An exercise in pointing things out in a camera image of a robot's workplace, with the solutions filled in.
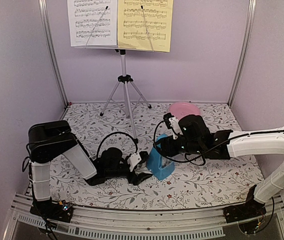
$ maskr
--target sheet of paper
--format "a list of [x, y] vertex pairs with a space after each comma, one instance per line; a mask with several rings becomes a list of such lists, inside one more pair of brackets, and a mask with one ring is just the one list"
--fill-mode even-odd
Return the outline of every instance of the sheet of paper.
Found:
[[118, 0], [118, 46], [169, 52], [172, 10], [173, 0]]
[[117, 45], [117, 0], [67, 0], [67, 5], [72, 47]]

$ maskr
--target yellow paper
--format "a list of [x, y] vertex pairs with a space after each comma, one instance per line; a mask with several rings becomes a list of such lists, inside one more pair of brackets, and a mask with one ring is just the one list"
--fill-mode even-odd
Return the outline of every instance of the yellow paper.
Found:
[[118, 0], [118, 47], [169, 52], [172, 12], [173, 0]]

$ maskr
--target purple wall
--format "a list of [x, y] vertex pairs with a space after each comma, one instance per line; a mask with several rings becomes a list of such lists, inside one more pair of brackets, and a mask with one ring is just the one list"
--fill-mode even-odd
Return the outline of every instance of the purple wall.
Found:
[[28, 184], [22, 160], [28, 128], [63, 111], [37, 0], [0, 0], [0, 235], [16, 192]]
[[[284, 126], [284, 2], [258, 1], [252, 37], [233, 112], [245, 130]], [[265, 176], [282, 156], [260, 157]], [[284, 201], [284, 190], [281, 193]]]
[[[105, 102], [121, 75], [120, 57], [114, 50], [70, 47], [67, 1], [47, 4], [70, 101]], [[176, 0], [171, 52], [128, 51], [128, 74], [151, 101], [227, 102], [247, 9], [247, 0]], [[115, 99], [123, 100], [122, 89]]]

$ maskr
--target floral pattern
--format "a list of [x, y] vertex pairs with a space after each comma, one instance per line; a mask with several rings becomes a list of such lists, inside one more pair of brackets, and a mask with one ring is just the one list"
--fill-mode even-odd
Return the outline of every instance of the floral pattern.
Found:
[[[125, 113], [117, 105], [110, 103], [104, 116], [100, 117], [103, 106], [103, 103], [73, 104], [64, 117], [90, 156], [95, 156], [98, 145], [107, 134], [114, 131], [132, 134], [130, 119], [125, 118]], [[152, 109], [141, 103], [136, 106], [134, 119], [139, 151], [151, 151], [155, 126], [168, 112], [169, 106], [169, 103], [153, 103]], [[197, 106], [211, 132], [240, 130], [226, 104]], [[163, 133], [170, 134], [165, 125], [158, 130], [158, 135]], [[121, 149], [124, 156], [134, 151], [131, 140], [120, 134], [107, 139], [101, 152], [109, 147]], [[144, 166], [139, 171], [147, 172], [147, 168]], [[208, 159], [205, 166], [176, 163], [175, 171], [168, 178], [159, 181], [153, 176], [138, 186], [128, 184], [125, 178], [113, 178], [104, 184], [89, 186], [63, 156], [54, 159], [51, 164], [54, 200], [65, 199], [77, 205], [113, 209], [193, 209], [243, 202], [249, 187], [262, 179], [253, 156], [231, 160]]]

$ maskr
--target white paper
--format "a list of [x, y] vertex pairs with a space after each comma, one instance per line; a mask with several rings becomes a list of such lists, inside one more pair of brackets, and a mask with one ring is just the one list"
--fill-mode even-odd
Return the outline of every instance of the white paper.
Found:
[[117, 0], [67, 0], [67, 5], [72, 47], [117, 45]]

